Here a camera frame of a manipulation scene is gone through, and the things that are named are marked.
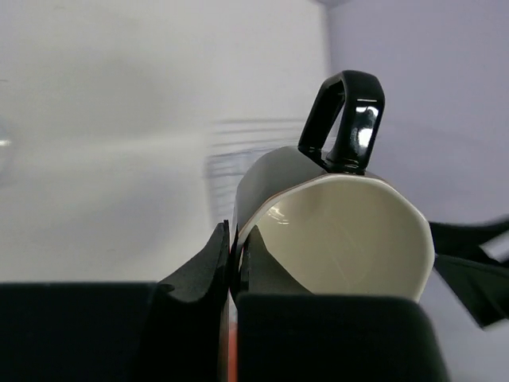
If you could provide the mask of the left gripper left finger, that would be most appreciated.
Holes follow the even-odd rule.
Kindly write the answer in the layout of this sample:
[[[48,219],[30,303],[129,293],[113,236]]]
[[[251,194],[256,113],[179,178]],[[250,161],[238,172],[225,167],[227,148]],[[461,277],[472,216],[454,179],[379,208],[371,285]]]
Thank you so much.
[[[158,282],[3,283],[4,381],[215,381],[229,227]]]

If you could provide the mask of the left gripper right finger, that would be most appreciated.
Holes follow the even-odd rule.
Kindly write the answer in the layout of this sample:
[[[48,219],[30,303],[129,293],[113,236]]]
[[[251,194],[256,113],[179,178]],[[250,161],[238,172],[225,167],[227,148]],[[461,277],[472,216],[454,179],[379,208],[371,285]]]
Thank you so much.
[[[240,381],[447,381],[424,310],[404,298],[309,293],[266,248],[243,245],[235,292]]]

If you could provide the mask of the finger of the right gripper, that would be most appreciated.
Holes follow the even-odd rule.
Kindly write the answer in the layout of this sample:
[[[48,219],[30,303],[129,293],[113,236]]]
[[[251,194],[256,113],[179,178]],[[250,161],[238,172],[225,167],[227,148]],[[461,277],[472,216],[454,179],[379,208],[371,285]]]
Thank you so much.
[[[508,319],[508,259],[490,257],[483,244],[508,233],[508,216],[475,224],[429,222],[434,269],[480,328]]]

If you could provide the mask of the black ceramic mug cream inside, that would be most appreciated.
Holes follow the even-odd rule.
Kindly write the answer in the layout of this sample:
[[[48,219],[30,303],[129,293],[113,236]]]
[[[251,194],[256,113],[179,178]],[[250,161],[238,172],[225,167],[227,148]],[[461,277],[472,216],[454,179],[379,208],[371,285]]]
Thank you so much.
[[[376,76],[331,76],[298,144],[264,154],[243,175],[233,215],[233,295],[420,299],[435,259],[429,223],[367,169],[384,107]]]

